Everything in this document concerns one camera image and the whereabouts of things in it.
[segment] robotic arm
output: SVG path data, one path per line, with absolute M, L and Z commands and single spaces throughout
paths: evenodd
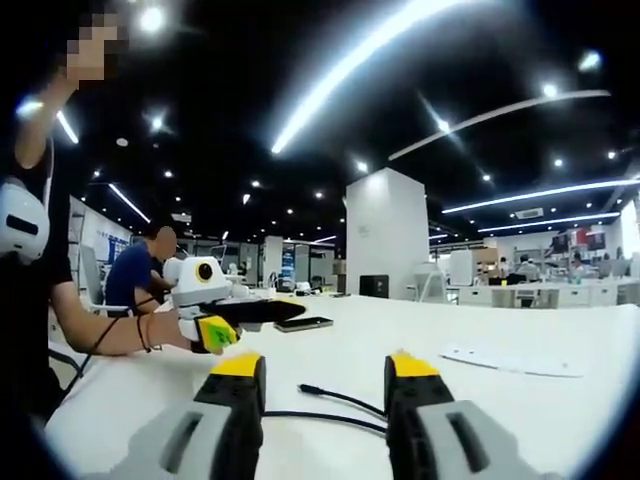
M 233 345 L 242 331 L 260 331 L 263 323 L 288 320 L 306 310 L 290 301 L 252 296 L 248 287 L 225 278 L 215 257 L 169 259 L 163 276 L 176 284 L 171 300 L 180 313 L 182 335 L 204 351 Z
M 113 471 L 85 480 L 253 480 L 265 388 L 264 357 L 222 362 L 192 402 L 140 429 Z M 395 480 L 562 478 L 534 471 L 513 435 L 472 402 L 455 401 L 436 369 L 406 353 L 386 359 L 385 414 Z

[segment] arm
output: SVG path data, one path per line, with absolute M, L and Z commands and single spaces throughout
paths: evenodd
M 143 288 L 136 287 L 133 292 L 133 296 L 135 298 L 136 305 L 140 305 L 141 303 L 145 302 L 144 305 L 140 305 L 138 307 L 138 311 L 140 312 L 153 313 L 160 306 L 157 301 L 149 300 L 153 297 Z
M 113 322 L 112 318 L 87 312 L 80 302 L 73 282 L 60 283 L 53 287 L 51 300 L 64 336 L 74 350 L 89 350 Z M 191 348 L 189 340 L 180 333 L 178 313 L 175 310 L 144 315 L 140 327 L 148 347 L 168 344 L 186 350 Z M 143 346 L 138 335 L 137 318 L 126 317 L 118 320 L 104 337 L 97 353 L 125 355 L 140 350 L 143 350 Z
M 151 281 L 162 290 L 171 290 L 175 285 L 170 284 L 155 270 L 151 270 Z
M 53 128 L 56 115 L 76 88 L 76 83 L 67 80 L 58 71 L 40 92 L 38 101 L 42 106 L 18 130 L 14 154 L 22 168 L 33 168 L 38 164 L 45 151 L 47 137 Z

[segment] table surface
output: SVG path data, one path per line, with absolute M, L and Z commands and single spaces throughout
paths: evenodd
M 267 409 L 307 410 L 374 421 L 344 403 L 305 396 L 308 383 L 382 406 L 384 359 L 398 349 L 440 369 L 456 399 L 474 401 L 519 442 L 541 472 L 571 475 L 588 459 L 636 381 L 639 312 L 622 305 L 573 310 L 502 310 L 351 296 L 303 298 L 331 328 L 284 334 L 266 325 L 224 357 L 267 359 Z M 535 377 L 439 357 L 450 344 L 500 355 L 550 356 L 584 366 L 581 378 Z M 169 405 L 192 398 L 218 357 L 177 349 L 103 358 L 53 416 L 46 433 L 79 474 L 106 471 L 131 435 Z M 390 480 L 384 439 L 306 419 L 263 420 L 256 479 Z
M 620 287 L 624 285 L 635 285 L 640 283 L 638 278 L 620 278 L 620 279 L 585 279 L 582 283 L 558 283 L 558 282 L 534 282 L 534 283 L 521 283 L 518 285 L 447 285 L 447 290 L 462 290 L 471 289 L 477 290 L 479 288 L 487 288 L 490 290 L 559 290 L 559 289 L 576 289 L 576 288 L 590 288 L 590 287 Z

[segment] white pillar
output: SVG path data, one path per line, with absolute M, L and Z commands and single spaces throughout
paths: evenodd
M 410 299 L 414 267 L 429 260 L 424 185 L 390 168 L 347 187 L 347 292 L 361 275 L 389 275 L 389 298 Z
M 269 275 L 282 272 L 282 237 L 268 236 L 264 239 L 264 255 L 262 280 L 269 279 Z

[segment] white headset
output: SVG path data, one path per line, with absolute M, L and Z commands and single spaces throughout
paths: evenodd
M 53 139 L 49 145 L 51 155 L 42 202 L 15 177 L 6 178 L 0 185 L 0 257 L 16 253 L 23 265 L 42 257 L 49 240 Z

